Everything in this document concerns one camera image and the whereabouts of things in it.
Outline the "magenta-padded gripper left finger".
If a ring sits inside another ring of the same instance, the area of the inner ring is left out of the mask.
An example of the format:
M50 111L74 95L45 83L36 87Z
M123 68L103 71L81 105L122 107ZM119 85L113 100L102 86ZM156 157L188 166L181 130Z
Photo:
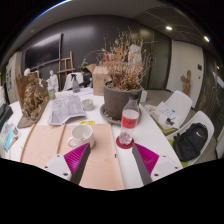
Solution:
M42 169L78 185L81 181L90 152L90 144L86 143L65 155L56 154Z

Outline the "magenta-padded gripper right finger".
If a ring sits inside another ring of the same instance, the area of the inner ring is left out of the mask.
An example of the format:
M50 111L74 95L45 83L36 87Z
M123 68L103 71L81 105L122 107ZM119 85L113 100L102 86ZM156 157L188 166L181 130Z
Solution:
M182 168L181 165L178 165L168 155L158 155L137 143L134 143L132 146L132 154L135 158L143 185L148 185Z

